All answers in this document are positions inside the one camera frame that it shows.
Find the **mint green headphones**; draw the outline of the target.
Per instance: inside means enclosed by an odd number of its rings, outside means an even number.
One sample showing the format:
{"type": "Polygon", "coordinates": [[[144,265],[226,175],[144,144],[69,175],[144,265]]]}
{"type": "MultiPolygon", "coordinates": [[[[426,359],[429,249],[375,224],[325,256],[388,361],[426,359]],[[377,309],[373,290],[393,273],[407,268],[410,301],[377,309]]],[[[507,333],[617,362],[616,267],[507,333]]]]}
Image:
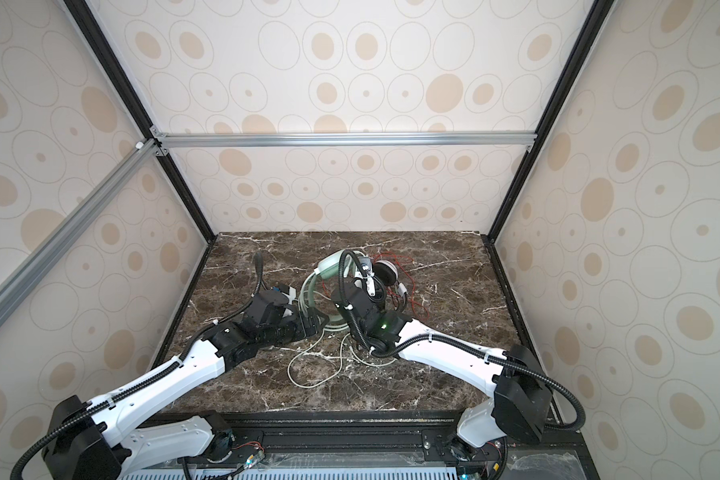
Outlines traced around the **mint green headphones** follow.
{"type": "Polygon", "coordinates": [[[328,332],[347,331],[347,321],[340,314],[327,314],[318,306],[318,298],[330,301],[327,292],[327,281],[334,279],[339,273],[339,260],[342,251],[339,250],[323,258],[304,280],[298,293],[300,312],[314,323],[319,323],[328,332]]]}

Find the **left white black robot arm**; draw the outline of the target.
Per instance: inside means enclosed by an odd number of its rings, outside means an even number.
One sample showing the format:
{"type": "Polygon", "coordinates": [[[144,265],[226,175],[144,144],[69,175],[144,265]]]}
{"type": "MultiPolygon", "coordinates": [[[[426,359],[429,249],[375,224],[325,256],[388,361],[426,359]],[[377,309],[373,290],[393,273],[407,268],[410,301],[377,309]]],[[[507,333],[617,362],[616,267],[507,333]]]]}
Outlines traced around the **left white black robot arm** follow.
{"type": "Polygon", "coordinates": [[[311,338],[328,317],[278,288],[255,292],[234,313],[199,330],[178,355],[137,379],[86,402],[73,395],[58,404],[48,432],[21,455],[10,476],[20,479],[41,456],[54,479],[119,479],[181,458],[225,461],[232,428],[215,412],[145,427],[154,414],[269,347],[311,338]]]}

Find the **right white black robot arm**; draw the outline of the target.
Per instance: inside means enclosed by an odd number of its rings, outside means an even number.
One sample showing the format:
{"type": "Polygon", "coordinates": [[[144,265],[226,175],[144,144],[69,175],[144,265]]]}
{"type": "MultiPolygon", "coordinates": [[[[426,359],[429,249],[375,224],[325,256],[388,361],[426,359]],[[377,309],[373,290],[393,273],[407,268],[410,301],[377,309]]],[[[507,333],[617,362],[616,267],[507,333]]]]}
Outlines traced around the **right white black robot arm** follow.
{"type": "Polygon", "coordinates": [[[457,438],[471,448],[505,436],[538,444],[547,430],[578,431],[585,424],[579,399],[543,374],[534,354],[522,345],[488,348],[440,333],[388,310],[384,298],[369,295],[362,280],[339,281],[332,301],[353,338],[371,356],[433,367],[486,396],[466,409],[456,426],[457,438]]]}

